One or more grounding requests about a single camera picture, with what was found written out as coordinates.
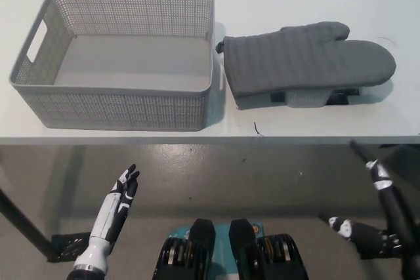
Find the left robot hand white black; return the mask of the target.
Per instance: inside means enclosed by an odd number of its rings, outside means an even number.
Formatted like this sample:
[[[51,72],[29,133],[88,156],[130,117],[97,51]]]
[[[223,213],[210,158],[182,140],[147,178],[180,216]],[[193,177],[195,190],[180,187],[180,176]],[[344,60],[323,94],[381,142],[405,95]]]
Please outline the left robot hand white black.
[[[136,165],[132,164],[116,180],[101,205],[90,238],[100,238],[114,246],[137,192],[139,174]]]

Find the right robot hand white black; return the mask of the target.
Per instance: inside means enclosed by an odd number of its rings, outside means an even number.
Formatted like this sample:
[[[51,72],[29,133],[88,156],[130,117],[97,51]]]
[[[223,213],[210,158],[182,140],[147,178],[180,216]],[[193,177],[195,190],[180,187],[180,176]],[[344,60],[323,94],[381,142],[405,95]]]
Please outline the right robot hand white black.
[[[319,218],[343,239],[351,242],[362,260],[399,259],[402,278],[418,279],[419,225],[415,223],[411,209],[384,164],[356,141],[350,141],[350,147],[370,173],[387,228],[379,230],[329,214],[321,214]]]

